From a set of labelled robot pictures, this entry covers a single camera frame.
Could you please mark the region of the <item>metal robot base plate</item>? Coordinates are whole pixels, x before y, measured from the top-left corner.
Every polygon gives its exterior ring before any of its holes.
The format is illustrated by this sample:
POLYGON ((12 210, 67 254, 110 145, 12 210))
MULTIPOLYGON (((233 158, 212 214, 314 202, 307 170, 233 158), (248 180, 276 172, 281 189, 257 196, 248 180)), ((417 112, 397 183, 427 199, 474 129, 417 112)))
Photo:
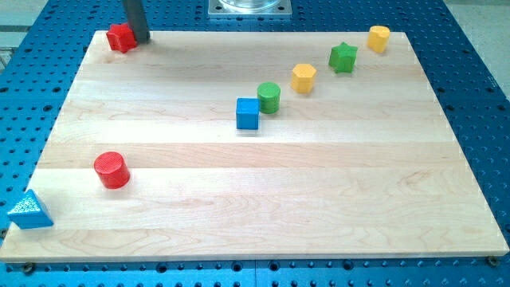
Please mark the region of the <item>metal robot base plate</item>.
POLYGON ((208 16, 220 18, 290 18, 291 0, 209 0, 208 16))

